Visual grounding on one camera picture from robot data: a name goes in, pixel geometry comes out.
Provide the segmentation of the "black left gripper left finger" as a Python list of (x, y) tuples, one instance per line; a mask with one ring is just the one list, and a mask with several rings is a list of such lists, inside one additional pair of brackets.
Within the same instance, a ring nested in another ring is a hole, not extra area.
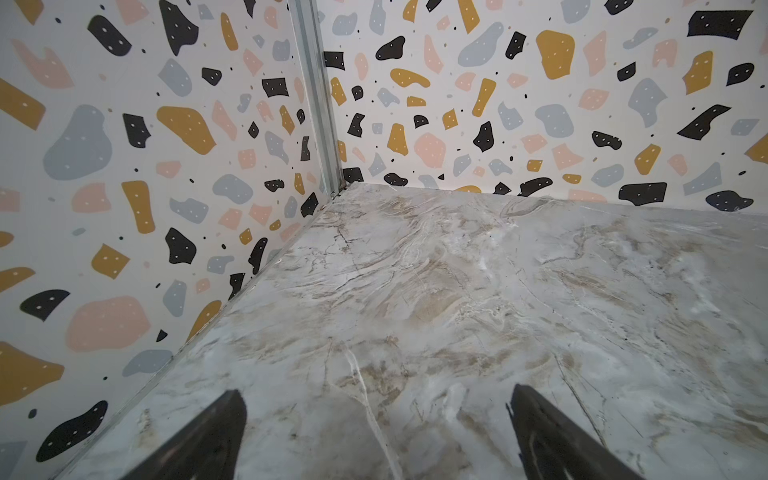
[(232, 479), (246, 421), (241, 393), (227, 390), (125, 477)]

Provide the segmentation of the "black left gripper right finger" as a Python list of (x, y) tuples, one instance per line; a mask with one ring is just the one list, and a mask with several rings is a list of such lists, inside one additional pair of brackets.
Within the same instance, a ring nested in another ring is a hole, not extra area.
[(517, 384), (506, 409), (527, 478), (642, 479), (533, 387)]

